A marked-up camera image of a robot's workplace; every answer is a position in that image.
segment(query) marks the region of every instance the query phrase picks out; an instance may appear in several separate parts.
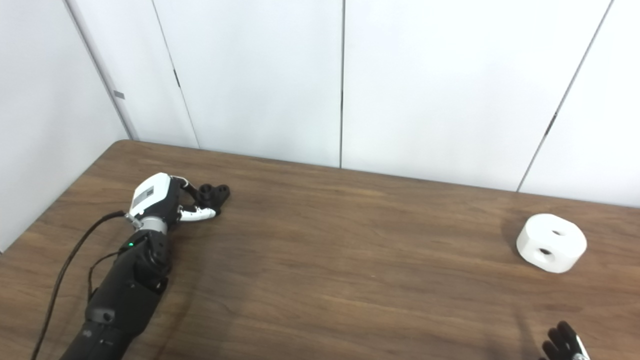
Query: prosthetic arm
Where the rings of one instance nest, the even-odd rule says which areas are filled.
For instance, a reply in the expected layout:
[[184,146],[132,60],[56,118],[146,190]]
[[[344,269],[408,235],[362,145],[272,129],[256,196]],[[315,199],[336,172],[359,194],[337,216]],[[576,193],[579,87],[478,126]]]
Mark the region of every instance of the prosthetic arm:
[[[193,205],[180,205],[180,191]],[[134,192],[126,214],[135,233],[118,250],[111,270],[91,294],[85,321],[61,360],[119,360],[140,335],[162,297],[171,271],[167,232],[178,222],[199,221],[220,214],[230,195],[226,185],[196,189],[179,176],[158,173]]]

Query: wood grain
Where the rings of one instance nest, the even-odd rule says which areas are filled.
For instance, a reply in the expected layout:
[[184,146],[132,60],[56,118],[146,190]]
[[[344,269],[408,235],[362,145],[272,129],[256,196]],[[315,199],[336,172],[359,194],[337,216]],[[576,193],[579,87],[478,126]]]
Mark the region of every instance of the wood grain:
[[[640,353],[640,209],[122,141],[0,256],[3,359],[28,358],[77,239],[160,171],[232,196],[219,218],[172,233],[170,287],[126,359],[533,360],[558,320],[593,359]],[[566,274],[515,252],[542,212],[589,241]],[[85,243],[40,359],[66,349],[88,267],[130,233],[113,220]]]

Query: robotic hand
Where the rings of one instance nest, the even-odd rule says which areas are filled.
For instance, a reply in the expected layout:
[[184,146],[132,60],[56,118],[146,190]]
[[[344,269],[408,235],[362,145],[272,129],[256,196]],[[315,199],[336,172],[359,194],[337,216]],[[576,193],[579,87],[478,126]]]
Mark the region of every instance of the robotic hand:
[[[179,204],[184,190],[195,203]],[[178,222],[213,218],[230,195],[227,185],[202,185],[158,173],[135,190],[125,217],[135,233],[118,250],[102,284],[91,293],[85,322],[61,360],[119,360],[149,323],[171,271],[167,232]]]
[[549,360],[589,360],[580,336],[566,322],[559,322],[548,332],[549,339],[542,344],[542,350]]

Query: white cylindrical object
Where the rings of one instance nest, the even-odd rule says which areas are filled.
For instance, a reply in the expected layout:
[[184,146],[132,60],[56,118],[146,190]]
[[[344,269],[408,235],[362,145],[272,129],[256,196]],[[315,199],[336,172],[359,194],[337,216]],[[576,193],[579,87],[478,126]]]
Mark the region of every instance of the white cylindrical object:
[[562,273],[587,249],[587,239],[574,223],[552,214],[537,214],[527,220],[516,245],[526,261],[542,270]]

